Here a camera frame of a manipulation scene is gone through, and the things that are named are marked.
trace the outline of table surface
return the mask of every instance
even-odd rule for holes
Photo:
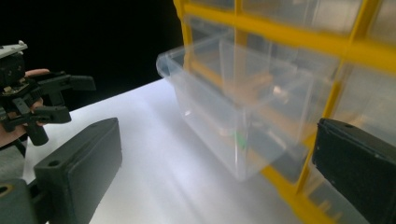
[[[164,79],[71,112],[47,124],[49,142],[28,141],[23,178],[88,125],[120,123],[123,162],[91,223],[301,223],[262,176],[237,181],[180,116]]]

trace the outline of black background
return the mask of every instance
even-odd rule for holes
[[[182,45],[172,0],[2,0],[0,8],[0,45],[25,42],[26,70],[94,78],[96,91],[63,91],[70,110],[160,79],[157,56]]]

